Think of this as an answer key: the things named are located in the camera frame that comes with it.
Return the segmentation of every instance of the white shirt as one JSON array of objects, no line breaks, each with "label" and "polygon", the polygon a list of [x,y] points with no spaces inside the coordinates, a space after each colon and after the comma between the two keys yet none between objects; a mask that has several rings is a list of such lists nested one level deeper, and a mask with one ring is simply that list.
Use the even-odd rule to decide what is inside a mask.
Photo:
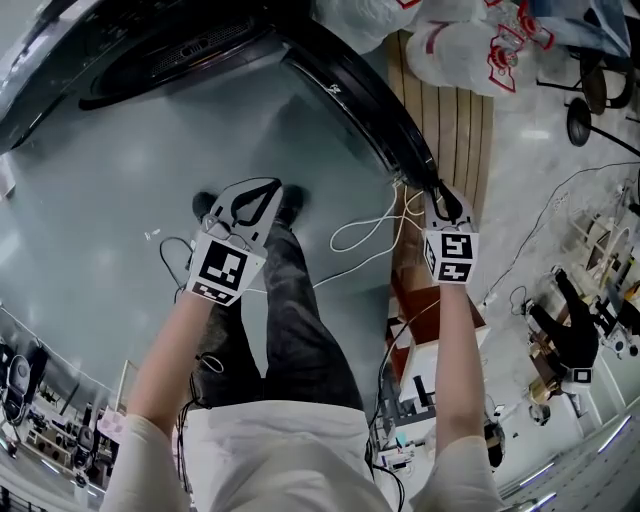
[{"label": "white shirt", "polygon": [[[390,512],[364,462],[368,430],[355,409],[261,401],[192,411],[185,460],[199,512]],[[187,512],[171,445],[128,416],[103,512]],[[502,507],[486,444],[471,437],[438,457],[415,510]]]}]

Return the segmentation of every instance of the gray floor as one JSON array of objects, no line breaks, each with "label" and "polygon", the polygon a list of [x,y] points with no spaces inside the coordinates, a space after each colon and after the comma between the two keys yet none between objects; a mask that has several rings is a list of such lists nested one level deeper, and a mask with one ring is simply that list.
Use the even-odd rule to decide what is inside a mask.
[{"label": "gray floor", "polygon": [[[391,222],[353,252],[329,250],[336,228],[382,214],[393,194],[357,141],[293,83],[271,65],[45,123],[7,157],[17,182],[13,197],[0,203],[7,309],[73,366],[115,388],[124,360],[142,361],[171,307],[175,286],[158,245],[169,235],[189,239],[196,229],[191,197],[200,189],[276,176],[309,190],[295,231],[313,282],[387,248]],[[148,240],[145,233],[158,229]],[[354,228],[339,243],[364,232]],[[168,245],[167,256],[174,268],[184,267],[180,245]],[[389,276],[386,255],[318,289],[322,318],[367,401],[382,355]],[[262,287],[260,276],[255,284]],[[243,300],[264,369],[266,297],[248,293]]]}]

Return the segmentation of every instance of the black shoe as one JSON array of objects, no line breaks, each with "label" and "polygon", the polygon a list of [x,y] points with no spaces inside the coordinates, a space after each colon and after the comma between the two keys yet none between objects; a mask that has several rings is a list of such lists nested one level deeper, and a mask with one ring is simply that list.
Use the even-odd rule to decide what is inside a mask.
[{"label": "black shoe", "polygon": [[296,185],[285,185],[275,222],[290,228],[304,206],[304,195],[302,188]]},{"label": "black shoe", "polygon": [[211,212],[211,208],[218,199],[209,192],[198,192],[191,200],[191,210],[198,219],[198,223],[202,224],[202,219],[207,213]]}]

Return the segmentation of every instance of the wooden plank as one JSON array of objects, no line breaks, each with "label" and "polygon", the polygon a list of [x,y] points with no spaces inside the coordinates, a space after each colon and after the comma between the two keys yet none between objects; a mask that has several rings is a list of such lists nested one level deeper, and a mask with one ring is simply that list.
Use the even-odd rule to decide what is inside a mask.
[{"label": "wooden plank", "polygon": [[422,133],[422,82],[411,73],[405,52],[410,35],[404,30],[400,31],[400,54],[402,55],[402,72],[404,74],[404,107]]},{"label": "wooden plank", "polygon": [[478,169],[480,167],[480,142],[482,141],[482,96],[471,93],[471,122],[469,129],[469,163],[464,195],[470,204],[476,200]]},{"label": "wooden plank", "polygon": [[469,164],[469,128],[471,126],[471,91],[458,89],[458,125],[456,134],[456,167],[454,186],[464,193]]},{"label": "wooden plank", "polygon": [[404,75],[402,73],[402,51],[400,49],[400,35],[397,32],[385,39],[387,50],[387,65],[389,87],[404,105]]},{"label": "wooden plank", "polygon": [[440,140],[438,162],[440,178],[454,184],[456,169],[456,138],[458,122],[458,95],[452,87],[440,87]]},{"label": "wooden plank", "polygon": [[440,141],[440,93],[437,87],[422,82],[422,135],[438,164]]},{"label": "wooden plank", "polygon": [[480,166],[478,168],[478,184],[473,210],[476,221],[480,224],[484,200],[487,194],[489,168],[491,165],[491,144],[493,141],[493,98],[482,98],[482,140],[480,142]]}]

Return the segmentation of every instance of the white sleeve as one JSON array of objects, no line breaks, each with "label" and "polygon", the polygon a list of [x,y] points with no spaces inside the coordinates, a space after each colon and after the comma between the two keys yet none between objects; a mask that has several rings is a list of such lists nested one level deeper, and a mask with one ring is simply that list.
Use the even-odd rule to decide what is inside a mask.
[{"label": "white sleeve", "polygon": [[188,512],[171,442],[149,420],[128,415],[101,512]]},{"label": "white sleeve", "polygon": [[496,512],[502,508],[487,443],[479,436],[458,439],[447,446],[414,501],[416,512]]}]

